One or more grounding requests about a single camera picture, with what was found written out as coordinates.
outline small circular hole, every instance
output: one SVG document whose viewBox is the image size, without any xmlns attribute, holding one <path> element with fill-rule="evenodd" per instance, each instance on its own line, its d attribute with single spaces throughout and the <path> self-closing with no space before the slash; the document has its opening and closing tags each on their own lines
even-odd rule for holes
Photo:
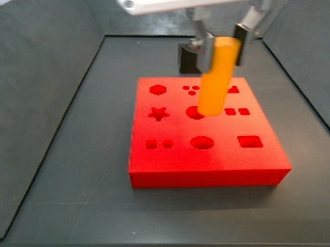
<svg viewBox="0 0 330 247">
<path fill-rule="evenodd" d="M 191 139 L 191 146 L 198 150 L 209 150 L 214 146 L 214 141 L 210 137 L 197 136 Z"/>
<path fill-rule="evenodd" d="M 163 140 L 163 147 L 165 147 L 166 149 L 171 149 L 173 146 L 174 146 L 174 143 L 173 143 L 171 140 Z"/>
</svg>

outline metal bracket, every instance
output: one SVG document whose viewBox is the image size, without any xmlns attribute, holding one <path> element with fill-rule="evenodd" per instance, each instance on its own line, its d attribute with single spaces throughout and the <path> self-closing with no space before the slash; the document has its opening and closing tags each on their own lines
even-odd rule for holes
<svg viewBox="0 0 330 247">
<path fill-rule="evenodd" d="M 187 9 L 186 14 L 190 17 L 197 37 L 191 39 L 190 46 L 198 52 L 198 69 L 202 73 L 211 70 L 213 52 L 214 52 L 214 36 L 207 33 L 202 19 L 206 18 L 206 8 Z"/>
</svg>

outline gray table surface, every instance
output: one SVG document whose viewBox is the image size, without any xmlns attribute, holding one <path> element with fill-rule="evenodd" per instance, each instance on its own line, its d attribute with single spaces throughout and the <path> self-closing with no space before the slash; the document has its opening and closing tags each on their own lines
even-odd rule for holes
<svg viewBox="0 0 330 247">
<path fill-rule="evenodd" d="M 278 187 L 131 189 L 137 80 L 179 76 L 183 41 L 106 39 L 3 244 L 330 243 L 329 129 L 261 41 L 237 76 L 293 172 Z"/>
</svg>

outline circular hole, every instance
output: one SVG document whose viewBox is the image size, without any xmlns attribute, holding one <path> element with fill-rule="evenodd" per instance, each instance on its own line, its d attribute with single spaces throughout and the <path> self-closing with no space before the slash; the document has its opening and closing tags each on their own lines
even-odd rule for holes
<svg viewBox="0 0 330 247">
<path fill-rule="evenodd" d="M 209 150 L 214 146 L 214 141 L 210 137 L 197 136 L 191 139 L 191 146 L 198 150 Z"/>
<path fill-rule="evenodd" d="M 186 114 L 194 120 L 201 120 L 202 118 L 205 118 L 205 115 L 202 115 L 198 111 L 198 106 L 189 107 L 189 109 L 186 110 Z"/>
<path fill-rule="evenodd" d="M 166 149 L 170 149 L 173 147 L 174 143 L 171 140 L 163 140 L 163 147 Z"/>
</svg>

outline rectangular hole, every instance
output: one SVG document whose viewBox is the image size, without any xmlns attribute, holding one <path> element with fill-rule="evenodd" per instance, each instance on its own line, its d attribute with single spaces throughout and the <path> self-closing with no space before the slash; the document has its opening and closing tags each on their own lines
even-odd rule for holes
<svg viewBox="0 0 330 247">
<path fill-rule="evenodd" d="M 263 148 L 261 137 L 257 135 L 238 136 L 238 141 L 242 148 Z"/>
</svg>

